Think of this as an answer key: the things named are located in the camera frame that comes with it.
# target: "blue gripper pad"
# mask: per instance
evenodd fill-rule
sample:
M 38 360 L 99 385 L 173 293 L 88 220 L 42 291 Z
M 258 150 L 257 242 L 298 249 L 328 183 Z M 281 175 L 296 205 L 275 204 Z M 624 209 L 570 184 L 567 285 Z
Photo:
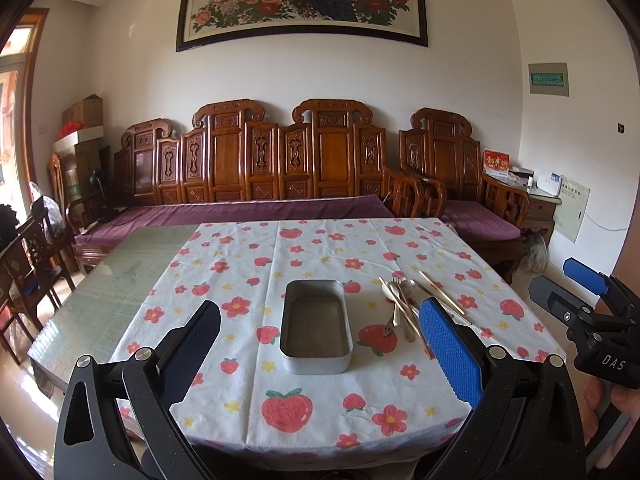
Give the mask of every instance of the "blue gripper pad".
M 603 296 L 609 292 L 604 276 L 574 258 L 569 258 L 565 261 L 562 270 L 565 276 L 579 283 L 593 294 Z
M 436 355 L 456 397 L 476 409 L 483 393 L 481 371 L 469 350 L 460 341 L 449 315 L 433 301 L 425 300 L 420 306 L 420 330 Z

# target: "tiled floor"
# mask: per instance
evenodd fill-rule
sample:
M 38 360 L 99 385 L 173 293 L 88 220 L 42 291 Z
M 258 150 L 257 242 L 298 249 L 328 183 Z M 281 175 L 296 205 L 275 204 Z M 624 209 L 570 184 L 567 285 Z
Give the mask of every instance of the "tiled floor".
M 74 275 L 77 285 L 82 280 L 81 274 Z M 575 347 L 567 340 L 564 326 L 545 310 L 529 300 L 528 287 L 534 277 L 531 273 L 517 273 L 511 285 L 517 294 L 527 302 L 529 307 L 542 320 L 545 327 L 558 340 L 558 344 L 568 355 L 567 365 L 579 397 L 581 397 L 585 375 L 576 371 L 571 364 L 575 357 Z M 56 292 L 61 301 L 70 294 L 64 281 L 56 284 Z M 38 318 L 44 324 L 53 314 L 53 307 L 45 298 L 38 308 Z M 23 453 L 30 459 L 34 468 L 49 480 L 53 478 L 53 449 L 58 426 L 58 416 L 62 406 L 62 392 L 55 389 L 51 399 L 40 392 L 31 375 L 28 360 L 25 359 L 28 341 L 23 338 L 20 345 L 20 357 L 23 360 L 19 368 L 14 361 L 0 351 L 0 416 L 10 428 Z M 143 452 L 142 446 L 135 446 L 136 453 Z M 411 476 L 410 464 L 392 464 L 375 470 L 368 470 L 372 480 L 404 480 Z M 287 479 L 317 479 L 317 475 L 300 476 L 290 474 Z

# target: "screw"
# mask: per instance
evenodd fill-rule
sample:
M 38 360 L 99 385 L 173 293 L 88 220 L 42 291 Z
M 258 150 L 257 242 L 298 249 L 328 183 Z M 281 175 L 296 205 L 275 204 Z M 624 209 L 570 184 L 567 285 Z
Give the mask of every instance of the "screw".
M 564 364 L 564 361 L 562 361 L 562 358 L 555 354 L 549 356 L 549 362 L 556 368 L 562 368 L 562 365 Z
M 90 362 L 91 362 L 91 356 L 83 355 L 81 358 L 78 359 L 78 361 L 76 361 L 76 366 L 78 368 L 86 368 Z
M 141 348 L 136 352 L 136 361 L 146 361 L 151 357 L 152 353 L 151 348 Z
M 492 346 L 489 348 L 489 355 L 494 359 L 504 359 L 507 357 L 507 352 L 501 346 Z

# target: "strawberry print tablecloth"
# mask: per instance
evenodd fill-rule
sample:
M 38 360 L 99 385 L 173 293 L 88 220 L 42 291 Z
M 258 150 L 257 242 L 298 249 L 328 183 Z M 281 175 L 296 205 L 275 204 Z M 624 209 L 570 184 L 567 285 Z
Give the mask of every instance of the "strawberry print tablecloth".
M 176 254 L 114 352 L 125 360 L 183 326 L 203 300 L 220 306 L 220 335 L 172 414 L 187 438 L 281 470 L 409 460 L 440 446 L 468 415 L 420 340 L 382 337 L 392 313 L 377 277 L 418 270 L 458 300 L 476 333 L 513 356 L 562 354 L 503 280 L 437 219 L 202 224 Z M 344 285 L 354 341 L 347 372 L 296 376 L 279 342 L 292 280 Z M 127 426 L 134 415 L 123 402 Z

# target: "green table surface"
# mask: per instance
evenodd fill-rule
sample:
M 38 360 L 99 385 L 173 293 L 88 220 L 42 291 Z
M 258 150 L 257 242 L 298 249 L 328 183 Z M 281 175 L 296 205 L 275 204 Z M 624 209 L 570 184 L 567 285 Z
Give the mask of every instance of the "green table surface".
M 28 352 L 65 389 L 85 354 L 106 363 L 135 313 L 197 225 L 133 231 L 66 298 Z

